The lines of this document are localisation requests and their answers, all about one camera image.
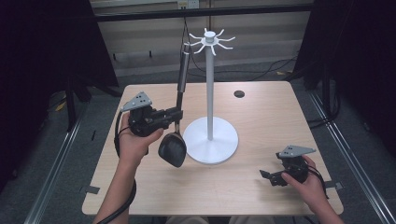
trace black cable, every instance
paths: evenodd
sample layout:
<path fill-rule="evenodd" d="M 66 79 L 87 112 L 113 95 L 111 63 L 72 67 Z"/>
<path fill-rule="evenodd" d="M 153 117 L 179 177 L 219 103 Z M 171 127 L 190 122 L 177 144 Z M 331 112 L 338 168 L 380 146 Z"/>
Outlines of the black cable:
<path fill-rule="evenodd" d="M 116 127 L 114 129 L 114 145 L 115 145 L 118 156 L 120 156 L 120 133 L 129 128 L 129 127 L 123 128 L 122 130 L 120 130 L 118 132 L 119 126 L 120 126 L 121 115 L 122 115 L 122 112 L 120 111 L 119 114 L 117 115 Z M 116 218 L 120 214 L 122 214 L 129 207 L 129 205 L 131 205 L 131 203 L 134 201 L 134 196 L 136 196 L 136 180 L 134 180 L 134 185 L 132 187 L 131 194 L 129 195 L 127 201 L 115 212 L 110 214 L 108 217 L 104 218 L 102 221 L 98 222 L 98 224 L 109 223 L 110 221 L 114 220 L 114 218 Z"/>
<path fill-rule="evenodd" d="M 132 201 L 134 200 L 134 196 L 136 195 L 136 180 L 134 180 L 134 186 L 132 187 L 131 194 L 129 195 L 127 201 L 119 208 L 117 209 L 114 213 L 112 213 L 110 216 L 106 217 L 102 221 L 98 222 L 98 224 L 105 224 L 109 223 L 110 221 L 114 220 L 114 218 L 118 217 L 121 215 L 128 207 L 131 205 Z"/>
<path fill-rule="evenodd" d="M 274 72 L 274 71 L 276 71 L 276 70 L 278 70 L 278 69 L 281 69 L 282 67 L 286 66 L 288 63 L 294 61 L 296 57 L 297 57 L 297 56 L 295 56 L 295 57 L 293 57 L 293 58 L 291 58 L 291 59 L 282 59 L 282 60 L 273 62 L 273 63 L 270 65 L 270 67 L 269 67 L 262 75 L 260 75 L 260 76 L 258 76 L 258 77 L 254 77 L 254 78 L 252 78 L 252 79 L 245 80 L 245 81 L 254 81 L 254 80 L 256 80 L 256 79 L 258 79 L 258 78 L 260 78 L 260 77 L 263 77 L 263 76 L 267 75 L 269 72 Z M 285 62 L 284 64 L 282 64 L 281 66 L 279 66 L 278 68 L 271 69 L 271 68 L 274 66 L 274 64 L 280 63 L 280 62 L 284 62 L 284 61 L 286 61 L 286 62 Z M 261 71 L 234 71 L 234 70 L 231 70 L 231 71 L 218 71 L 218 72 L 215 72 L 215 74 L 218 74 L 218 73 L 262 73 L 262 72 L 261 72 Z M 189 75 L 191 75 L 191 76 L 196 76 L 196 77 L 206 77 L 205 75 L 198 75 L 198 74 L 193 74 L 193 73 L 189 73 Z M 215 78 L 215 81 L 217 81 L 217 82 L 226 82 L 227 80 L 219 80 L 219 79 L 216 79 L 216 78 Z"/>
<path fill-rule="evenodd" d="M 314 168 L 314 167 L 312 167 L 310 165 L 308 165 L 308 172 L 313 174 L 313 175 L 315 175 L 320 180 L 320 183 L 321 183 L 322 188 L 323 188 L 324 195 L 326 196 L 327 199 L 329 199 L 329 196 L 327 196 L 327 192 L 326 192 L 326 184 L 324 183 L 323 176 L 320 174 L 320 172 L 316 168 Z"/>
<path fill-rule="evenodd" d="M 181 46 L 184 45 L 184 35 L 186 34 L 186 32 L 187 32 L 187 37 L 188 37 L 188 39 L 189 39 L 189 43 L 191 43 L 191 40 L 190 40 L 190 32 L 189 32 L 189 26 L 187 25 L 187 20 L 186 20 L 186 18 L 184 18 L 184 28 L 183 28 L 183 36 L 182 36 L 182 38 L 181 38 Z M 204 72 L 204 73 L 205 73 L 206 70 L 200 68 L 200 67 L 197 65 L 196 61 L 194 60 L 193 54 L 191 53 L 191 48 L 189 48 L 189 52 L 190 52 L 190 55 L 191 55 L 191 58 L 192 58 L 192 62 L 194 63 L 195 67 L 196 67 L 198 70 L 200 70 L 201 72 Z M 291 59 L 283 59 L 283 60 L 278 60 L 278 61 L 276 61 L 276 62 L 273 62 L 273 63 L 270 65 L 270 67 L 269 67 L 263 74 L 261 74 L 261 75 L 258 76 L 258 77 L 254 77 L 253 79 L 246 80 L 246 81 L 254 81 L 254 80 L 256 80 L 256 79 L 258 79 L 258 78 L 260 78 L 260 77 L 265 76 L 265 75 L 268 74 L 269 72 L 274 72 L 274 71 L 276 71 L 276 70 L 278 70 L 278 69 L 280 69 L 280 68 L 286 66 L 286 65 L 289 64 L 290 62 L 295 61 L 296 58 L 297 58 L 297 56 L 294 56 L 294 57 L 292 57 Z M 278 68 L 276 68 L 276 69 L 271 69 L 276 63 L 280 63 L 280 62 L 284 62 L 284 61 L 286 61 L 286 62 L 285 62 L 284 64 L 282 64 L 280 67 L 278 67 Z M 215 73 L 215 74 L 218 74 L 218 73 L 253 73 L 253 74 L 256 74 L 256 73 L 262 73 L 262 71 L 238 71 L 238 70 L 230 70 L 230 71 L 217 71 L 217 72 L 214 72 L 214 73 Z M 195 76 L 195 77 L 204 77 L 204 78 L 206 78 L 206 76 L 204 76 L 204 75 L 198 75 L 198 74 L 193 74 L 193 73 L 188 73 L 188 74 L 191 75 L 191 76 Z M 217 82 L 225 82 L 226 80 L 218 80 L 218 79 L 215 79 L 215 81 L 217 81 Z"/>
<path fill-rule="evenodd" d="M 335 120 L 340 112 L 340 107 L 341 107 L 341 97 L 340 97 L 340 93 L 338 91 L 337 86 L 335 86 L 335 92 L 334 92 L 334 97 L 333 97 L 333 109 L 332 109 L 332 113 L 330 114 L 330 116 L 325 117 L 323 119 L 312 119 L 312 120 L 308 120 L 308 123 L 314 123 L 314 122 L 319 122 L 319 124 L 316 124 L 314 126 L 310 126 L 309 129 L 315 129 L 317 127 L 320 127 L 322 125 L 328 124 L 329 122 Z"/>

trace floor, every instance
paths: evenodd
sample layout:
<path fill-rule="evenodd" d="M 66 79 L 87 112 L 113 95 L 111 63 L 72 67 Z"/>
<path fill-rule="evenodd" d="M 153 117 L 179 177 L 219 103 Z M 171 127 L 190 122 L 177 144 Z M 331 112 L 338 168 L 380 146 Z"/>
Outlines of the floor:
<path fill-rule="evenodd" d="M 272 59 L 265 57 L 266 60 L 260 63 L 254 60 L 221 60 L 216 66 L 215 79 L 217 81 L 281 80 L 293 69 L 294 60 L 291 59 L 295 55 L 290 53 L 284 58 L 274 56 Z M 114 88 L 116 91 L 122 92 L 123 88 L 131 83 L 177 82 L 178 65 L 175 62 L 178 57 L 174 54 L 169 57 L 163 56 L 161 59 L 156 58 L 155 52 L 151 58 L 144 53 L 116 55 L 116 58 L 113 63 L 120 83 L 119 88 Z M 173 61 L 166 63 L 166 58 L 173 58 Z M 147 61 L 150 66 L 122 67 L 122 64 L 128 61 Z M 205 69 L 203 62 L 197 61 L 200 69 Z M 205 72 L 200 69 L 191 63 L 188 82 L 205 81 Z M 320 109 L 317 107 L 317 104 L 320 105 L 318 103 L 320 86 L 315 91 L 307 91 L 302 79 L 293 80 L 291 85 L 306 119 L 320 118 Z M 56 110 L 57 102 L 64 97 L 64 94 L 58 92 L 51 97 L 49 117 L 30 150 L 31 155 L 20 168 L 18 178 L 9 181 L 0 195 L 1 223 L 92 222 L 92 217 L 85 216 L 80 210 L 86 193 L 84 189 L 90 185 L 106 140 L 107 130 L 120 99 L 95 88 L 91 88 L 90 92 L 92 100 L 89 103 L 81 103 L 75 99 L 79 114 L 75 135 L 65 131 L 67 129 L 65 108 Z M 334 123 L 314 128 L 312 134 L 332 179 L 343 186 L 338 190 L 345 207 L 341 218 L 346 223 L 395 223 L 392 214 L 396 211 L 394 194 L 396 159 L 389 155 L 375 133 L 367 129 L 368 125 L 355 111 L 353 104 L 341 96 L 340 112 Z M 338 141 L 343 138 L 346 143 Z M 72 144 L 67 145 L 65 139 L 72 140 Z M 55 161 L 60 157 L 61 165 L 56 166 Z M 49 174 L 54 170 L 58 170 L 59 173 L 50 176 Z M 49 182 L 52 184 L 51 187 L 44 188 L 43 186 Z M 45 197 L 42 197 L 44 200 L 38 204 L 37 198 L 43 195 L 43 191 L 46 191 Z M 221 218 L 214 220 L 215 223 L 222 221 Z M 291 223 L 292 218 L 275 217 L 275 221 L 277 224 Z M 297 217 L 296 221 L 308 223 L 304 217 Z M 150 222 L 151 217 L 130 218 L 130 223 Z"/>

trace wrist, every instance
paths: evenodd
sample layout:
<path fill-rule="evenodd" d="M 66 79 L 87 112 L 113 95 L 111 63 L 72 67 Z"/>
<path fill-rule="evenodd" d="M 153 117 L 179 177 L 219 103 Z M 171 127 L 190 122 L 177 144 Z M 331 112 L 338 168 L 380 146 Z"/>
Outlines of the wrist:
<path fill-rule="evenodd" d="M 140 165 L 140 162 L 141 160 L 139 159 L 124 160 L 123 158 L 120 158 L 118 166 L 123 170 L 135 170 Z"/>
<path fill-rule="evenodd" d="M 329 213 L 329 211 L 332 211 L 332 206 L 329 204 L 329 202 L 326 201 L 321 201 L 320 203 L 315 203 L 312 205 L 309 205 L 309 208 L 311 211 L 317 215 L 323 214 L 323 213 Z"/>

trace person's left hand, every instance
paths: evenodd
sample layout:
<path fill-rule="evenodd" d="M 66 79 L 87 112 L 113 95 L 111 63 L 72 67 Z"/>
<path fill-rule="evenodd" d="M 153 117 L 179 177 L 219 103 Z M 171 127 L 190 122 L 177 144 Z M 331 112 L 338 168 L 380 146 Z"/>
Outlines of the person's left hand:
<path fill-rule="evenodd" d="M 158 129 L 147 137 L 134 135 L 128 128 L 130 113 L 122 116 L 120 130 L 120 162 L 125 164 L 135 164 L 138 166 L 146 155 L 149 145 L 157 141 L 163 135 L 163 129 Z"/>

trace dark background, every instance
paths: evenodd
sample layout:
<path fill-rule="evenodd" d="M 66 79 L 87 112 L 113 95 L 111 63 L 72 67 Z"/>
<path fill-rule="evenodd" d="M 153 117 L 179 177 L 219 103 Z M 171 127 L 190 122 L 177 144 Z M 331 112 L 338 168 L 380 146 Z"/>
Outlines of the dark background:
<path fill-rule="evenodd" d="M 89 1 L 0 3 L 0 189 L 28 155 L 54 92 L 83 90 L 81 77 L 118 85 L 97 23 L 61 20 L 81 15 L 93 15 Z"/>

